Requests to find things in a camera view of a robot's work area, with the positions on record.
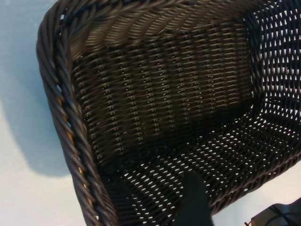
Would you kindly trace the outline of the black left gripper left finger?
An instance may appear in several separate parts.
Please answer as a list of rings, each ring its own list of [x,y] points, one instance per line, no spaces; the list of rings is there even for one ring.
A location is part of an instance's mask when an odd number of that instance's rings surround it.
[[[183,197],[178,208],[175,226],[212,226],[206,185],[197,173],[187,174],[183,181]]]

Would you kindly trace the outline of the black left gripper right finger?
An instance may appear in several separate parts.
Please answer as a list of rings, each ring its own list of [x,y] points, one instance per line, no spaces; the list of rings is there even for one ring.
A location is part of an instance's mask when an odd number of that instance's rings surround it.
[[[276,203],[251,218],[252,226],[301,226],[301,199]]]

